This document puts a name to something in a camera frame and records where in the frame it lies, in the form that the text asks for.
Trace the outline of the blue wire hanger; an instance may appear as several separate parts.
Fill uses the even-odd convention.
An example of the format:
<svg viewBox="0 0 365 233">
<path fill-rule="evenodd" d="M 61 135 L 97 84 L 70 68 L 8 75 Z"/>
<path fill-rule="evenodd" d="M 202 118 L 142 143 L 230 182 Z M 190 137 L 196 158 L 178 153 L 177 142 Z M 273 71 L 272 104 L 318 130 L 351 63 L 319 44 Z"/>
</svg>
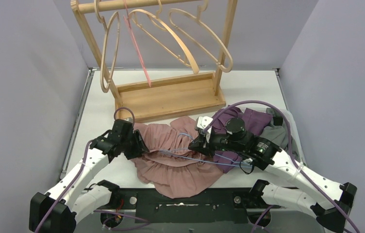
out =
<svg viewBox="0 0 365 233">
<path fill-rule="evenodd" d="M 199 155 L 195 156 L 194 154 L 197 154 L 197 152 L 191 151 L 188 149 L 188 147 L 177 147 L 176 149 L 152 149 L 150 152 L 153 151 L 159 151 L 162 154 L 170 155 L 177 158 L 187 159 L 187 160 L 193 160 L 197 162 L 204 162 L 209 164 L 215 164 L 220 166 L 221 169 L 229 168 L 230 170 L 233 167 L 239 167 L 239 168 L 251 168 L 252 172 L 255 168 L 255 166 L 252 164 L 252 162 L 244 161 L 239 155 L 237 155 L 234 152 L 229 151 L 216 151 L 216 153 L 211 156 L 210 158 L 206 158 L 205 155 Z"/>
</svg>

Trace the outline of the pink pleated skirt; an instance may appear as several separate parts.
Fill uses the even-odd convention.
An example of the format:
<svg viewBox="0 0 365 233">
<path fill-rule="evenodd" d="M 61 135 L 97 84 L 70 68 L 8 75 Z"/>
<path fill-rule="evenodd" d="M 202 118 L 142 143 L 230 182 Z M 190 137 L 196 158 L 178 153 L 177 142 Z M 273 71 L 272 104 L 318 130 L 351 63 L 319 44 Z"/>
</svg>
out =
<svg viewBox="0 0 365 233">
<path fill-rule="evenodd" d="M 189 198 L 213 185 L 223 172 L 215 164 L 197 162 L 162 154 L 152 149 L 188 147 L 198 133 L 195 120 L 183 116 L 169 124 L 135 123 L 149 149 L 142 157 L 133 159 L 138 179 L 152 183 L 162 195 L 171 199 Z"/>
</svg>

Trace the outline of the purple skirt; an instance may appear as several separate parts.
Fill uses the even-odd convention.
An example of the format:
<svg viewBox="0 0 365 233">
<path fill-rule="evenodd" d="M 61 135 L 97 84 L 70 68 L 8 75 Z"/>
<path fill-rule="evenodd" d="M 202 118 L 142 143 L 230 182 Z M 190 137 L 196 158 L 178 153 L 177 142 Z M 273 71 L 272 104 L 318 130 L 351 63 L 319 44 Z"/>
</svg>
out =
<svg viewBox="0 0 365 233">
<path fill-rule="evenodd" d="M 267 113 L 258 112 L 249 108 L 244 111 L 238 107 L 233 107 L 225 111 L 212 124 L 215 133 L 226 133 L 225 125 L 231 118 L 241 118 L 247 131 L 255 135 L 260 135 L 263 129 L 271 122 L 273 116 Z M 242 160 L 236 153 L 230 151 L 216 151 L 213 160 L 217 163 L 217 167 L 222 170 L 224 174 L 228 173 L 235 166 L 239 166 Z"/>
</svg>

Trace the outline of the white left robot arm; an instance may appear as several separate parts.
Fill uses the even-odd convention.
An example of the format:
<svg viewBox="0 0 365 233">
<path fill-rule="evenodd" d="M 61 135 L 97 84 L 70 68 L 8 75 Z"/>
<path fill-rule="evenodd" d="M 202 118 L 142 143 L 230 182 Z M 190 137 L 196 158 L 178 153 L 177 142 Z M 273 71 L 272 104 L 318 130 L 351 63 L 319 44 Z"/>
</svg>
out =
<svg viewBox="0 0 365 233">
<path fill-rule="evenodd" d="M 116 157 L 130 160 L 149 150 L 133 123 L 118 119 L 113 127 L 86 144 L 76 166 L 46 193 L 30 201 L 29 230 L 34 233 L 72 233 L 77 224 L 102 206 L 121 205 L 119 186 L 107 180 L 84 193 L 94 177 Z"/>
</svg>

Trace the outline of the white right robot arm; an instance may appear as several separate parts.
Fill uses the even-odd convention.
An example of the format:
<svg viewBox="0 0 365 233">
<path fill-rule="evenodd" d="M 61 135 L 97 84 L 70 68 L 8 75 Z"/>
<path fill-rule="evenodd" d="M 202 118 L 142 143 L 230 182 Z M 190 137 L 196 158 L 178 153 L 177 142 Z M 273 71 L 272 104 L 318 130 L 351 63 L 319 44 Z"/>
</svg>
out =
<svg viewBox="0 0 365 233">
<path fill-rule="evenodd" d="M 217 151 L 234 152 L 262 171 L 286 180 L 295 188 L 274 185 L 257 180 L 249 192 L 252 205 L 282 206 L 300 211 L 313 218 L 325 229 L 343 233 L 353 206 L 356 186 L 329 180 L 297 162 L 273 142 L 247 131 L 241 118 L 226 122 L 225 133 L 216 133 L 212 118 L 198 117 L 195 129 L 198 136 L 188 148 L 212 156 Z"/>
</svg>

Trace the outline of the wooden hanger rack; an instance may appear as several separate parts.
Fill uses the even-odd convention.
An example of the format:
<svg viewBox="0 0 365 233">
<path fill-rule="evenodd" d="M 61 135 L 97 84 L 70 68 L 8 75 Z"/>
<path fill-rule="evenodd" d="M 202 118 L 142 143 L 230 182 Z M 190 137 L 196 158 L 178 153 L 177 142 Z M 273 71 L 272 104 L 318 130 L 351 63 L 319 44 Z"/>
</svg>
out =
<svg viewBox="0 0 365 233">
<path fill-rule="evenodd" d="M 202 14 L 209 2 L 205 0 L 197 7 L 195 14 L 172 8 L 168 12 L 169 22 L 160 15 L 166 0 L 95 0 L 91 3 L 70 3 L 77 23 L 100 68 L 100 87 L 104 93 L 111 93 L 119 118 L 127 118 L 126 108 L 137 122 L 181 117 L 204 113 L 224 107 L 225 97 L 220 87 L 221 76 L 232 70 L 233 60 L 228 51 L 232 24 L 237 1 L 227 2 L 222 36 L 218 36 L 202 21 Z M 116 61 L 106 62 L 111 30 L 120 33 L 122 22 L 128 30 L 133 26 L 142 29 L 138 19 L 142 14 L 160 30 L 167 32 L 182 50 L 182 55 L 172 53 L 172 57 L 192 70 L 190 75 L 147 79 L 144 82 L 116 85 L 113 79 Z M 193 36 L 178 26 L 172 17 L 182 15 L 199 25 L 219 46 L 218 56 L 214 56 Z"/>
</svg>

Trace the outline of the left wooden hanger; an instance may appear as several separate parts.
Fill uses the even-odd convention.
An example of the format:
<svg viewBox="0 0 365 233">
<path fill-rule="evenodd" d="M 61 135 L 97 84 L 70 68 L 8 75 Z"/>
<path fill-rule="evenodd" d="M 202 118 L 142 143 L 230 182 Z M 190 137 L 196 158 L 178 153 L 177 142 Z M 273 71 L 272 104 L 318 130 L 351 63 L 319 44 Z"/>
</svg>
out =
<svg viewBox="0 0 365 233">
<path fill-rule="evenodd" d="M 104 30 L 100 59 L 100 87 L 104 93 L 111 92 L 113 96 L 116 96 L 117 89 L 113 80 L 113 75 L 117 61 L 121 29 L 119 13 L 115 11 L 110 18 L 106 20 L 100 13 L 99 3 L 99 0 L 95 0 L 93 6 L 97 20 Z"/>
</svg>

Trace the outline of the grey green skirt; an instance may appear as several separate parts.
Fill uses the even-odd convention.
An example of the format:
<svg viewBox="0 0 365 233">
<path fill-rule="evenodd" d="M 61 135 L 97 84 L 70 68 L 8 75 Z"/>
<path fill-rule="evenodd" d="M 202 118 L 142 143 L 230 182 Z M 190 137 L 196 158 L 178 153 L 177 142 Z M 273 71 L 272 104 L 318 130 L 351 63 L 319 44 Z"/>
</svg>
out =
<svg viewBox="0 0 365 233">
<path fill-rule="evenodd" d="M 272 119 L 263 129 L 260 137 L 265 138 L 281 149 L 289 152 L 288 129 L 282 115 L 272 108 L 266 108 L 267 114 L 272 115 Z"/>
</svg>

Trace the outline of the middle wooden hanger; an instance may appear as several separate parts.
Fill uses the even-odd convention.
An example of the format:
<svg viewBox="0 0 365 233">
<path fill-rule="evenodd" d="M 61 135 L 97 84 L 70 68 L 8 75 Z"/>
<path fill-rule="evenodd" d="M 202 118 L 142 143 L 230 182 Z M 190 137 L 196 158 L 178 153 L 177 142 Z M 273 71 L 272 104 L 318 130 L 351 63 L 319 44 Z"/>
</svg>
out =
<svg viewBox="0 0 365 233">
<path fill-rule="evenodd" d="M 173 58 L 190 68 L 193 74 L 198 74 L 199 66 L 192 52 L 175 30 L 161 19 L 163 5 L 160 0 L 156 3 L 158 4 L 156 12 L 153 13 L 142 8 L 136 8 L 128 13 L 129 19 L 134 26 L 144 32 Z"/>
</svg>

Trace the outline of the white plastic basket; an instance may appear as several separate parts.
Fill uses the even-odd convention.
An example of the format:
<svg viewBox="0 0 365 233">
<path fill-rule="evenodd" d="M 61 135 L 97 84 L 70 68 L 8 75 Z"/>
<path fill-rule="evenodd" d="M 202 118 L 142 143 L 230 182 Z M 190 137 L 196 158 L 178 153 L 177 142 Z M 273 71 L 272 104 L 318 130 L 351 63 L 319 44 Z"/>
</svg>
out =
<svg viewBox="0 0 365 233">
<path fill-rule="evenodd" d="M 293 154 L 296 157 L 296 160 L 303 162 L 305 165 L 307 165 L 307 161 L 306 161 L 303 149 L 302 149 L 297 125 L 296 125 L 293 115 L 291 114 L 291 112 L 289 112 L 288 110 L 285 110 L 285 109 L 281 109 L 281 115 L 283 118 L 285 117 L 288 120 L 288 122 L 291 126 L 292 149 L 293 149 Z"/>
</svg>

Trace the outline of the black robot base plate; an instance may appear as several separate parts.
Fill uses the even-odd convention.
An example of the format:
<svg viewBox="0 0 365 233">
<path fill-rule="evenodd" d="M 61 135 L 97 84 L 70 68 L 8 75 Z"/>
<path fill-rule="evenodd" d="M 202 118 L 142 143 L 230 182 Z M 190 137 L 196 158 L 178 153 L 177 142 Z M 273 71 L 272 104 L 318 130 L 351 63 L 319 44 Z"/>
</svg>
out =
<svg viewBox="0 0 365 233">
<path fill-rule="evenodd" d="M 251 197 L 251 188 L 207 188 L 190 198 L 171 199 L 154 188 L 117 188 L 104 210 L 134 211 L 136 223 L 245 224 L 268 207 Z"/>
</svg>

